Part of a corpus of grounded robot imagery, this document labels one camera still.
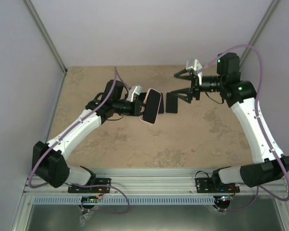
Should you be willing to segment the black phone with blue edge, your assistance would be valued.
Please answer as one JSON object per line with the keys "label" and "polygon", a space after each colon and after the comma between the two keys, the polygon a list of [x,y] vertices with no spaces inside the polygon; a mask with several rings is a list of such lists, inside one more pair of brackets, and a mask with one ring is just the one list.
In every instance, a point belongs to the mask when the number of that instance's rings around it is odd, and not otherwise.
{"label": "black phone with blue edge", "polygon": [[164,113],[164,101],[161,99],[160,104],[159,104],[158,114],[163,114],[163,113]]}

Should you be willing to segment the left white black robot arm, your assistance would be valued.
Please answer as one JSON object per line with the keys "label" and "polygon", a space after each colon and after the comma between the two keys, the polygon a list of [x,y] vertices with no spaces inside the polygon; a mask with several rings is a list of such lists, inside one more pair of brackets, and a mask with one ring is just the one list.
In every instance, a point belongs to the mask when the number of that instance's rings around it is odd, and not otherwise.
{"label": "left white black robot arm", "polygon": [[85,192],[96,186],[96,175],[85,167],[70,167],[67,160],[72,151],[89,135],[114,114],[140,116],[142,101],[138,96],[142,91],[139,85],[127,88],[123,82],[110,80],[104,92],[98,93],[88,102],[78,118],[63,132],[47,142],[37,142],[33,147],[32,170],[29,186],[34,175],[58,188],[63,184],[79,185]]}

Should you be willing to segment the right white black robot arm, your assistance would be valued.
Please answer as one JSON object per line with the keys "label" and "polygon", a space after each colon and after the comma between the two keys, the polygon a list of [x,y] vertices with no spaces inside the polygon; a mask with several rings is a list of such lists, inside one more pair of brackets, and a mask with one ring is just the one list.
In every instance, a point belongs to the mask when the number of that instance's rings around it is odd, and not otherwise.
{"label": "right white black robot arm", "polygon": [[189,80],[190,87],[174,90],[166,95],[166,112],[178,111],[178,99],[191,103],[199,100],[202,92],[218,92],[222,102],[238,118],[248,140],[253,163],[238,167],[224,167],[213,171],[211,186],[216,192],[244,183],[248,187],[260,186],[284,176],[289,171],[289,156],[276,144],[256,101],[256,90],[249,81],[240,79],[240,58],[226,53],[217,60],[217,75],[204,76],[198,60],[189,60],[185,69],[174,74],[177,79]]}

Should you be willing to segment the right circuit board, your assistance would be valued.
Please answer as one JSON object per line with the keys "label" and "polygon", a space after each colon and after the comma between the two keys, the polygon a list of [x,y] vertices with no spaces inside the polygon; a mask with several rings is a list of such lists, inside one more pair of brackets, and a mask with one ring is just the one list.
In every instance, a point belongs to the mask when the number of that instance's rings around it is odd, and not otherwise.
{"label": "right circuit board", "polygon": [[222,202],[225,202],[225,201],[231,201],[233,200],[234,196],[233,195],[222,195],[222,196],[217,196],[216,197],[216,201],[222,201]]}

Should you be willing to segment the circuit board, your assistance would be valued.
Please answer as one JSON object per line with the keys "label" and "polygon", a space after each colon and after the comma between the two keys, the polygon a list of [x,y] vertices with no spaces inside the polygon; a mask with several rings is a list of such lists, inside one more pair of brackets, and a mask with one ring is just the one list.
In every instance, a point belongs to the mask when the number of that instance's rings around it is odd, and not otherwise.
{"label": "circuit board", "polygon": [[101,195],[97,195],[97,196],[88,196],[88,197],[82,197],[81,198],[81,203],[84,204],[96,204],[98,202],[100,202],[102,200],[102,196]]}
{"label": "circuit board", "polygon": [[222,196],[217,196],[216,197],[216,201],[222,201],[222,202],[225,202],[225,201],[231,201],[233,200],[234,196],[233,195],[222,195]]}

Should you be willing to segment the left circuit board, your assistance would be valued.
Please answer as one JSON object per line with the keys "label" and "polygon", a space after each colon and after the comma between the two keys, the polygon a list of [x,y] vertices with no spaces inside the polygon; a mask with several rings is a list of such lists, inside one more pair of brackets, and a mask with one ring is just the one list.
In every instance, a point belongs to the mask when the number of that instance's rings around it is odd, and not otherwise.
{"label": "left circuit board", "polygon": [[84,204],[96,204],[98,202],[100,202],[102,200],[102,196],[101,195],[97,195],[97,196],[88,196],[88,197],[82,197],[81,198],[81,203]]}

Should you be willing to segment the clear plastic bag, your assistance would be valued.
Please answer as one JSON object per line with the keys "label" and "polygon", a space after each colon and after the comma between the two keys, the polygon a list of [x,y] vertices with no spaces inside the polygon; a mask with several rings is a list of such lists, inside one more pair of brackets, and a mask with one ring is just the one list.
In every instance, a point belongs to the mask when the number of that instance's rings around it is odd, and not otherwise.
{"label": "clear plastic bag", "polygon": [[79,226],[83,227],[85,223],[92,217],[93,212],[91,211],[82,211],[79,217]]}

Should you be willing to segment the aluminium rail frame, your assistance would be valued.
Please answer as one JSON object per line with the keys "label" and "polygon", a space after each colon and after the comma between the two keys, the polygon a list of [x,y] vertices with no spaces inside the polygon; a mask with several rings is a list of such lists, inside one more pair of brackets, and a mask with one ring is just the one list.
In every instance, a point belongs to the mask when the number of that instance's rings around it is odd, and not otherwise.
{"label": "aluminium rail frame", "polygon": [[[111,186],[123,191],[126,195],[196,195],[194,168],[93,168],[98,178],[111,178]],[[277,180],[264,185],[266,189],[285,196],[288,192],[285,180]],[[253,195],[256,187],[250,188],[239,183],[237,195]],[[24,194],[67,195],[68,186],[53,188],[46,185],[32,189],[26,182]]]}

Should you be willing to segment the right corner aluminium post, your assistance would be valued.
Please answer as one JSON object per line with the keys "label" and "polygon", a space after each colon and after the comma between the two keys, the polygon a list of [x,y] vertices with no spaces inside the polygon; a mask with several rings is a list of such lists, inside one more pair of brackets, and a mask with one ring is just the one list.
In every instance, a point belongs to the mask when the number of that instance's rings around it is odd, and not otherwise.
{"label": "right corner aluminium post", "polygon": [[254,30],[251,38],[249,39],[248,43],[243,46],[243,53],[240,56],[240,68],[242,68],[244,62],[247,60],[251,48],[248,48],[249,46],[255,46],[257,41],[259,40],[260,36],[262,35],[263,31],[265,30],[266,26],[269,24],[271,18],[273,17],[275,11],[279,7],[279,4],[281,3],[280,0],[271,0],[269,6],[267,7],[264,15],[262,16],[261,20],[257,24],[256,29]]}

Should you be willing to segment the corner aluminium post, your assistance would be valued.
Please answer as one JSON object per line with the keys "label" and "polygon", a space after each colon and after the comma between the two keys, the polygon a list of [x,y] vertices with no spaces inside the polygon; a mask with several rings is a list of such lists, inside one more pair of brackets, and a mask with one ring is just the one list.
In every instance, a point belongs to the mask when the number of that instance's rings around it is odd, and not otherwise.
{"label": "corner aluminium post", "polygon": [[267,7],[264,15],[262,16],[261,20],[257,24],[256,29],[254,30],[251,38],[249,39],[248,43],[243,46],[243,53],[240,56],[240,68],[242,68],[244,62],[247,60],[251,48],[248,48],[249,46],[255,46],[257,41],[259,40],[260,36],[262,35],[263,31],[265,30],[266,26],[269,24],[271,18],[273,17],[275,11],[279,7],[279,4],[281,3],[280,0],[271,0],[269,6]]}
{"label": "corner aluminium post", "polygon": [[33,2],[31,0],[24,0],[24,3],[26,5],[26,7],[28,8],[34,22],[36,23],[36,26],[38,28],[38,30],[40,31],[42,37],[44,38],[47,46],[49,47],[51,53],[53,54],[56,62],[58,63],[61,71],[63,72],[64,75],[66,75],[67,73],[67,68],[66,66],[64,65],[64,62],[61,58],[61,56],[59,55],[41,17],[39,16],[39,13],[37,12]]}

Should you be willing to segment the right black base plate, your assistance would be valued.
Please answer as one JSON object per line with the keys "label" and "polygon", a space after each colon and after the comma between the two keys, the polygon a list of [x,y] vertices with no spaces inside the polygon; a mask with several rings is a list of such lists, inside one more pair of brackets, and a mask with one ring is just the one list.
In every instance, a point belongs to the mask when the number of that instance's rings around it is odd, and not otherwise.
{"label": "right black base plate", "polygon": [[230,185],[215,187],[210,178],[195,179],[197,193],[233,193],[234,189]]}

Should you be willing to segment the left corner aluminium post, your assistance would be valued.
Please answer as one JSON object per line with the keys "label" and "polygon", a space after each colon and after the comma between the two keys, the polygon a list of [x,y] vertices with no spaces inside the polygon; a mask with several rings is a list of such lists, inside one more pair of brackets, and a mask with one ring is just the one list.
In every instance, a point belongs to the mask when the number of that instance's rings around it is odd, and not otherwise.
{"label": "left corner aluminium post", "polygon": [[39,16],[39,13],[37,12],[33,2],[31,0],[24,0],[24,3],[26,5],[26,7],[28,8],[34,22],[36,23],[36,26],[38,28],[38,30],[40,31],[42,37],[44,38],[47,46],[49,47],[51,53],[53,54],[56,62],[58,63],[61,71],[63,72],[64,75],[66,75],[67,73],[67,68],[66,66],[64,65],[64,62],[61,58],[61,56],[59,55],[41,17]]}

